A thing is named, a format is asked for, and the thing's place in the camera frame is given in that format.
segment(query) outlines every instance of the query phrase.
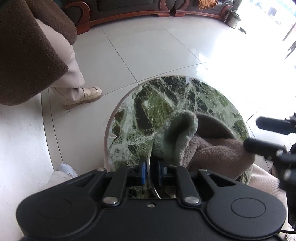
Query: beige trousers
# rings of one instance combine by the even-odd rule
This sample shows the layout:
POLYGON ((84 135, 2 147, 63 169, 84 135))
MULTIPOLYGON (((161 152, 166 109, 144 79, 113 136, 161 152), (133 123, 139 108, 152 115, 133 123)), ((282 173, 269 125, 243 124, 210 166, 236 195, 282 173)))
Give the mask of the beige trousers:
POLYGON ((36 19, 36 22, 58 56, 69 68, 68 72, 54 82, 50 88, 63 104, 71 104, 80 100, 84 95, 82 88, 80 88, 84 85, 84 78, 75 60, 72 45, 63 35, 53 30, 52 27, 44 24, 39 19, 36 19))

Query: sofa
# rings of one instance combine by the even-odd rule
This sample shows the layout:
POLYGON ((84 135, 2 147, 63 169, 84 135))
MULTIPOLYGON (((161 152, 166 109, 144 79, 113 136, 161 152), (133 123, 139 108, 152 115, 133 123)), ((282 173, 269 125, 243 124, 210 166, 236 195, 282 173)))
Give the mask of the sofa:
POLYGON ((170 16, 175 0, 62 0, 63 10, 74 22, 77 33, 96 24, 141 15, 170 16))
POLYGON ((218 4, 214 8, 200 10, 198 0, 176 0, 172 9, 172 14, 175 17, 182 17, 185 14, 194 14, 224 20, 229 10, 233 7, 233 4, 233 0, 218 0, 218 4))

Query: brown coat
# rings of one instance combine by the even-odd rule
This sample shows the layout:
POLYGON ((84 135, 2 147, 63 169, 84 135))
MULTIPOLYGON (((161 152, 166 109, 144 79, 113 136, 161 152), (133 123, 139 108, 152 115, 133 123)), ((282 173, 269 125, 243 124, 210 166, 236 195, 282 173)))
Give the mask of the brown coat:
POLYGON ((67 71, 35 18, 73 44, 76 27, 53 0, 10 0, 0 9, 0 104, 21 104, 67 71))

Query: white shoe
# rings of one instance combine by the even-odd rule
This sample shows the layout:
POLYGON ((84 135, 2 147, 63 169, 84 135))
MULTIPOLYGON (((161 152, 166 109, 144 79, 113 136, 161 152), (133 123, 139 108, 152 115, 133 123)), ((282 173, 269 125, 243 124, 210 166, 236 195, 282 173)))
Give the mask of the white shoe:
POLYGON ((78 174, 74 170, 74 168, 71 167, 70 165, 66 164, 66 163, 61 163, 59 165, 59 167, 57 168, 57 170, 65 173, 71 179, 78 177, 78 174))
POLYGON ((69 105, 65 105, 65 109, 69 110, 80 104, 90 103, 102 97, 103 91, 99 87, 91 87, 88 89, 82 88, 82 90, 83 90, 83 97, 77 102, 71 103, 69 105))

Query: round table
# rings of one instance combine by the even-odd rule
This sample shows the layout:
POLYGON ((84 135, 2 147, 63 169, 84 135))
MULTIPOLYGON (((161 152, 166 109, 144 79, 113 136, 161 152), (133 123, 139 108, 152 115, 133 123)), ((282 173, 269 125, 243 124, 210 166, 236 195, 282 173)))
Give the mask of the round table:
POLYGON ((241 115, 216 89, 187 76, 159 77, 135 87, 114 109, 104 137, 105 168, 114 171, 145 158, 154 134, 175 110, 208 114, 237 139, 248 137, 241 115))

